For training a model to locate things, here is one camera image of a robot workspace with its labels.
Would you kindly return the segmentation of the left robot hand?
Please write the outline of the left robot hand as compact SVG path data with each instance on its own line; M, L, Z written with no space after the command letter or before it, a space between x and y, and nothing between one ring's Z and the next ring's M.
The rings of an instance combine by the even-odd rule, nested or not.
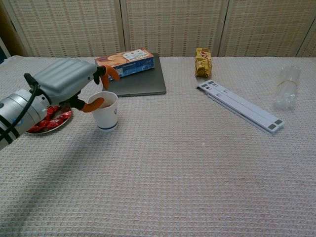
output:
M79 99L81 90L90 82L102 83L109 88L109 78L120 79L111 66L97 66L84 60L62 58L47 68L30 76L32 85L37 85L51 106L68 105L85 113L97 110L105 100L96 98L92 102Z

